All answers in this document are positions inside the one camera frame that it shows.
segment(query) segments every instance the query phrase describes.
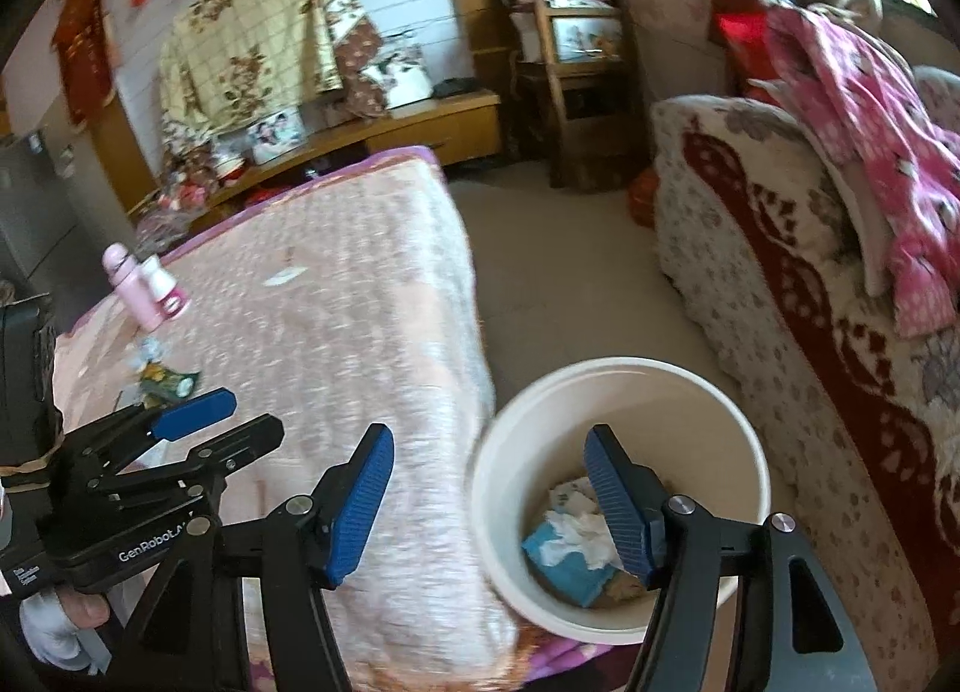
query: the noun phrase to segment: pink thermos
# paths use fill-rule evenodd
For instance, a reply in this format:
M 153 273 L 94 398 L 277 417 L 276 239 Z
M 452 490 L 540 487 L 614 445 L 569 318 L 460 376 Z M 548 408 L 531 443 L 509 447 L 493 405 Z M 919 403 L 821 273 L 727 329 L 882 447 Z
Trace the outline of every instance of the pink thermos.
M 140 271 L 136 258 L 126 247 L 114 242 L 104 251 L 104 269 L 116 295 L 136 318 L 144 332 L 154 332 L 166 320 L 157 305 L 150 286 Z

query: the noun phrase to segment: pink polka dot clothing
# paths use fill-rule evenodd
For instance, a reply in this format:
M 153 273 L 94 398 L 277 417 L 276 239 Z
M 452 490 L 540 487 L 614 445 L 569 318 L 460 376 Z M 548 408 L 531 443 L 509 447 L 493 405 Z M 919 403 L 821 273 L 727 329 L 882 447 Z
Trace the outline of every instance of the pink polka dot clothing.
M 957 320 L 960 137 L 934 125 L 909 76 L 847 29 L 808 10 L 768 13 L 767 47 L 796 108 L 842 166 L 860 158 L 894 232 L 896 332 Z

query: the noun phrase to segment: refrigerator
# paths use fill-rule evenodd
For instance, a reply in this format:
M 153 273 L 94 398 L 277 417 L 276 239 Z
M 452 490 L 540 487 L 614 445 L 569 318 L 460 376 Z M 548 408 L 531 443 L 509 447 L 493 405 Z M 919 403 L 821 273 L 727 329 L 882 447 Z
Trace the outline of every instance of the refrigerator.
M 110 294 L 102 249 L 83 226 L 40 132 L 0 143 L 0 277 L 16 298 L 53 296 L 56 327 L 69 332 Z

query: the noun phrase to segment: trash can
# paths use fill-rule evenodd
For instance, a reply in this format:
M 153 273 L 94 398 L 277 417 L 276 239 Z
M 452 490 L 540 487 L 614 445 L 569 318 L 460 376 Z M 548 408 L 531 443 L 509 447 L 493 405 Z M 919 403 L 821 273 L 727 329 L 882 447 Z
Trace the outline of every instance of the trash can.
M 714 515 L 761 523 L 770 474 L 746 417 L 717 387 L 648 358 L 599 358 L 552 373 L 520 392 L 481 441 L 469 489 L 470 517 L 488 576 L 521 616 L 584 643 L 641 643 L 656 593 L 581 609 L 542 587 L 520 548 L 544 517 L 551 487 L 586 474 L 584 440 L 611 426 L 630 458 Z M 717 607 L 736 591 L 723 579 Z

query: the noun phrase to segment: beige floor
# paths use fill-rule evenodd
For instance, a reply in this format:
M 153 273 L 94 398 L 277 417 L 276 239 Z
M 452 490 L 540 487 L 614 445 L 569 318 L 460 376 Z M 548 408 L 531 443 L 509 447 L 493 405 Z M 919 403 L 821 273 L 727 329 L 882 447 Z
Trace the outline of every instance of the beige floor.
M 645 356 L 683 366 L 735 402 L 702 329 L 659 271 L 656 238 L 635 225 L 622 191 L 551 190 L 540 163 L 450 185 L 467 224 L 487 358 L 503 407 L 536 378 L 585 358 Z M 774 510 L 792 500 L 776 471 Z M 724 688 L 736 608 L 717 613 L 704 692 Z

